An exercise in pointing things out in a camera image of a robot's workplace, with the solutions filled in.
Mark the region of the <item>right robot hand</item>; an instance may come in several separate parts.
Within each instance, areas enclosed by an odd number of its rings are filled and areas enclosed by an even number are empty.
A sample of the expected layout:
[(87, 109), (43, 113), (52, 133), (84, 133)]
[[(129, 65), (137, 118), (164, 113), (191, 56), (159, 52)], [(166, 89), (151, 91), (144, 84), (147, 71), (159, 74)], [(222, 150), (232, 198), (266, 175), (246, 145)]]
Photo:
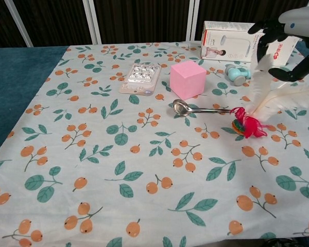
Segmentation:
[[(266, 55), (270, 43), (284, 41), (287, 37), (302, 39), (309, 49), (309, 6), (288, 10), (277, 19), (256, 22), (249, 28), (248, 33), (254, 34), (260, 30), (263, 30), (264, 35), (257, 44), (257, 60), (261, 60)], [(295, 82), (303, 79), (309, 74), (309, 55), (291, 71), (271, 68), (269, 73), (284, 82)]]

